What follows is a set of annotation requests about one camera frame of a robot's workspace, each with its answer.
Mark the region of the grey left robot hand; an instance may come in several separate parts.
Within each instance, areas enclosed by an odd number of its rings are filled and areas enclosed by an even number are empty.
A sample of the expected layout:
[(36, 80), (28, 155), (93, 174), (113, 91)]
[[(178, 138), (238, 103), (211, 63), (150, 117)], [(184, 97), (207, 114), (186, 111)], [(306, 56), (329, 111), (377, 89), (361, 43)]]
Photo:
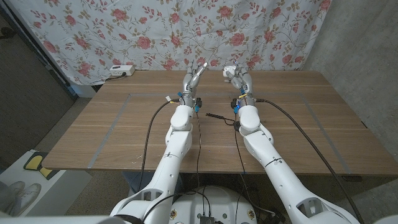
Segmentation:
[(188, 64), (187, 74), (184, 76), (183, 79), (183, 90), (181, 96), (182, 103), (184, 105), (193, 107), (197, 86), (200, 82), (200, 77), (205, 72), (207, 66), (207, 62), (205, 62), (203, 65), (197, 65), (196, 68), (194, 68), (192, 62)]

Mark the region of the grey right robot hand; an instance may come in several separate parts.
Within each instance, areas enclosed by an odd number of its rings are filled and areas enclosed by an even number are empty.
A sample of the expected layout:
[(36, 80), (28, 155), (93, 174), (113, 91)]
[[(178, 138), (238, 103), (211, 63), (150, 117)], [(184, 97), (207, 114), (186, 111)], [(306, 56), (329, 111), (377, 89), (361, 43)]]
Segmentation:
[(252, 78), (242, 65), (235, 63), (226, 66), (223, 69), (223, 76), (226, 78), (226, 83), (232, 84), (235, 89), (240, 91), (236, 103), (239, 108), (247, 105), (254, 106)]

